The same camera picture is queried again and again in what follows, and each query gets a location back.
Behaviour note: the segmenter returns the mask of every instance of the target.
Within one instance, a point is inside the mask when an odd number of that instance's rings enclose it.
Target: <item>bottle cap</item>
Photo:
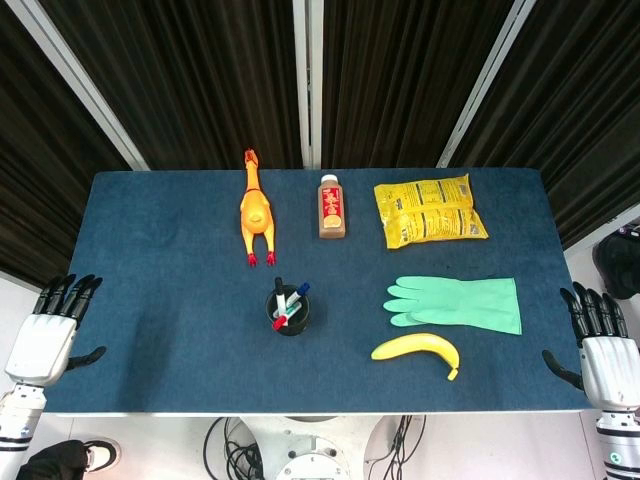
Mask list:
[[[320,179],[320,183],[329,182],[329,181],[334,181],[338,183],[338,177],[329,173],[328,175],[323,175],[322,178]]]

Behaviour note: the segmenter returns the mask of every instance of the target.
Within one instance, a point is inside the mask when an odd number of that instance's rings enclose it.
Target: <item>banana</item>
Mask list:
[[[449,372],[447,379],[453,381],[453,379],[456,378],[458,368],[460,367],[458,350],[448,340],[438,335],[433,335],[432,333],[414,333],[389,340],[382,345],[378,345],[378,347],[371,352],[371,358],[373,360],[387,360],[399,355],[404,355],[405,353],[419,351],[433,352],[440,355],[451,367],[451,372]]]

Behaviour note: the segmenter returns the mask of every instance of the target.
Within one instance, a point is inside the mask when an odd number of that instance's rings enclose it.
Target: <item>bottle label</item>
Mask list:
[[[339,188],[329,187],[322,189],[322,215],[324,228],[338,228],[342,225]]]

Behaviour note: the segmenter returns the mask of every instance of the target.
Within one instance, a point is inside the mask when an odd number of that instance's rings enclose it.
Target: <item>black curtain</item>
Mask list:
[[[302,166],[291,1],[41,3],[152,169]]]
[[[539,169],[565,248],[640,202],[640,2],[537,2],[463,165]]]
[[[325,0],[322,166],[435,166],[511,5]]]
[[[67,271],[93,176],[128,170],[0,2],[0,270],[34,285]]]

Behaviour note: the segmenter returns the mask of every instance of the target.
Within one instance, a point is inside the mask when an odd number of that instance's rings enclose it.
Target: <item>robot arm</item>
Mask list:
[[[596,423],[604,464],[610,478],[640,477],[640,352],[628,338],[624,316],[606,293],[601,297],[574,282],[578,299],[560,293],[569,307],[582,375],[563,368],[548,350],[547,367],[558,377],[583,390],[591,404],[602,410]]]
[[[18,474],[46,404],[44,387],[106,352],[98,347],[88,355],[69,358],[76,331],[102,283],[88,275],[67,295],[74,280],[75,275],[55,278],[42,290],[9,355],[5,371],[16,386],[0,398],[0,480],[14,480]]]

